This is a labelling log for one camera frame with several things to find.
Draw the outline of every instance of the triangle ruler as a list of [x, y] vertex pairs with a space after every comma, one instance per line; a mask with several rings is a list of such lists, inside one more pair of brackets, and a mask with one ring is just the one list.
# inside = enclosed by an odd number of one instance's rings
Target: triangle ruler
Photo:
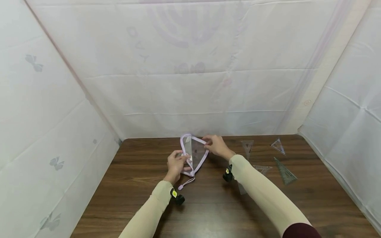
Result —
[[[258, 170], [258, 172], [260, 172], [261, 174], [263, 175], [266, 175], [267, 171], [269, 171], [270, 169], [272, 169], [271, 166], [262, 166], [262, 165], [253, 165], [253, 167]], [[243, 186], [238, 183], [238, 189], [239, 189], [239, 192], [241, 195], [243, 194], [246, 194], [246, 190], [243, 188]]]
[[282, 143], [280, 142], [280, 138], [278, 138], [274, 143], [272, 143], [271, 147], [273, 147], [280, 153], [286, 155], [285, 150], [283, 149]]
[[258, 172], [260, 172], [261, 174], [263, 175], [266, 175], [267, 171], [269, 171], [270, 169], [272, 169], [271, 166], [262, 166], [262, 165], [253, 165], [254, 168], [256, 170], [258, 170]]
[[274, 157], [274, 159], [278, 165], [280, 176], [282, 177], [283, 183], [285, 185], [288, 185], [298, 179], [293, 173], [290, 172], [290, 170], [286, 168], [286, 166], [284, 166], [279, 160], [277, 160], [277, 158]]
[[253, 147], [254, 141], [241, 141], [242, 147], [246, 153], [246, 159], [249, 160], [251, 148]]

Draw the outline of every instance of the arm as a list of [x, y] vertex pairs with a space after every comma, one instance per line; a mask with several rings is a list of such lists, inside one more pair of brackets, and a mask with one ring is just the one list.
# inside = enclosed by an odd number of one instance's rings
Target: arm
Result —
[[253, 168], [243, 156], [236, 155], [231, 151], [222, 137], [205, 136], [203, 140], [208, 140], [205, 146], [207, 149], [213, 154], [223, 157], [232, 165], [234, 179], [242, 184], [249, 196], [275, 225], [281, 236], [320, 237], [295, 204], [275, 184]]
[[178, 153], [182, 153], [182, 151], [175, 150], [168, 157], [167, 175], [156, 185], [149, 199], [133, 216], [119, 238], [151, 238], [154, 236], [157, 224], [171, 199], [170, 192], [173, 185], [179, 180], [180, 172], [183, 169], [190, 169], [189, 167], [184, 168], [184, 163], [189, 156], [175, 158]]
[[232, 174], [245, 188], [249, 196], [275, 225], [280, 235], [292, 224], [311, 225], [303, 213], [266, 176], [258, 172], [242, 155], [234, 155], [229, 160]]

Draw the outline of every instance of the left hand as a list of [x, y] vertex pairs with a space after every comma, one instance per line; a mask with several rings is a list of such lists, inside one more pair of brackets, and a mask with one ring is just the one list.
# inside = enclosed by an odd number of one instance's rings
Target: left hand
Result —
[[184, 167], [187, 159], [190, 158], [189, 155], [175, 157], [177, 154], [182, 153], [182, 150], [175, 150], [171, 155], [168, 156], [168, 173], [164, 177], [164, 181], [168, 181], [172, 186], [180, 179], [181, 171], [189, 171], [190, 167]]

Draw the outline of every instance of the wooden table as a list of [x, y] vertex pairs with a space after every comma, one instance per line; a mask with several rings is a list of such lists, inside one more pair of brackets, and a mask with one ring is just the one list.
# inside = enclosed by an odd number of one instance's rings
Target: wooden table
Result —
[[[241, 155], [245, 155], [241, 141], [254, 140], [250, 163], [273, 167], [266, 176], [323, 237], [379, 237], [301, 136], [280, 136], [286, 156], [270, 146], [277, 138], [231, 136], [224, 140]], [[166, 158], [176, 149], [181, 149], [178, 138], [125, 140], [71, 237], [118, 237], [165, 176]], [[274, 157], [298, 180], [285, 186]], [[247, 194], [240, 195], [236, 181], [228, 184], [222, 179], [226, 166], [223, 159], [208, 156], [195, 182], [181, 191], [185, 203], [180, 207], [170, 203], [155, 237], [278, 237], [254, 201]], [[179, 184], [187, 179], [183, 176]]]

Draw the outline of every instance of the hand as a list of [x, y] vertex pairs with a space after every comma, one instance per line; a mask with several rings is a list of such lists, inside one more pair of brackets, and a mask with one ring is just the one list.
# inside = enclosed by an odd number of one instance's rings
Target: hand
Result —
[[180, 179], [181, 171], [192, 170], [190, 167], [184, 167], [184, 164], [187, 159], [190, 158], [190, 155], [175, 157], [179, 153], [182, 153], [182, 150], [175, 150], [168, 156], [168, 173], [163, 179], [164, 181], [170, 182], [172, 186]]
[[205, 149], [208, 149], [215, 155], [223, 157], [227, 161], [235, 155], [235, 153], [227, 147], [221, 136], [207, 135], [202, 139], [207, 142], [204, 146]]

